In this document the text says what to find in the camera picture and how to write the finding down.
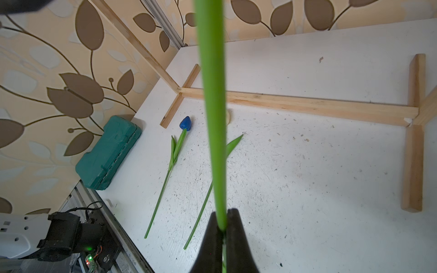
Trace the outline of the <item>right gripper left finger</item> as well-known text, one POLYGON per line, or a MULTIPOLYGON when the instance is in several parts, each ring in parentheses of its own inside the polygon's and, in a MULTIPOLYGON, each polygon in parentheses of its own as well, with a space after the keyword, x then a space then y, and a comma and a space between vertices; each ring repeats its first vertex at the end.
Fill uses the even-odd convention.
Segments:
POLYGON ((190 273, 222 273, 223 237, 224 234, 217 224, 216 212, 213 212, 190 273))

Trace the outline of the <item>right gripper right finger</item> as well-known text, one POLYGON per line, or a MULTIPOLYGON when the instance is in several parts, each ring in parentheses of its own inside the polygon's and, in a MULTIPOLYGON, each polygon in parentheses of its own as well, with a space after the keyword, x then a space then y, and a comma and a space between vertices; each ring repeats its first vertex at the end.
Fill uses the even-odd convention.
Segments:
POLYGON ((228 273, 259 273, 250 251, 239 210, 229 209, 226 229, 226 271, 228 273))

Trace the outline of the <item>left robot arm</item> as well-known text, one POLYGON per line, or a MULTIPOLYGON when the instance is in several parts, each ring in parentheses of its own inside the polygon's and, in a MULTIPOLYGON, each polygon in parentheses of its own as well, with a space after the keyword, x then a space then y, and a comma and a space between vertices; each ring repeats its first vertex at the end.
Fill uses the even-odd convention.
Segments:
POLYGON ((71 213, 1 213, 1 257, 58 262, 97 250, 104 236, 99 224, 82 223, 71 213))

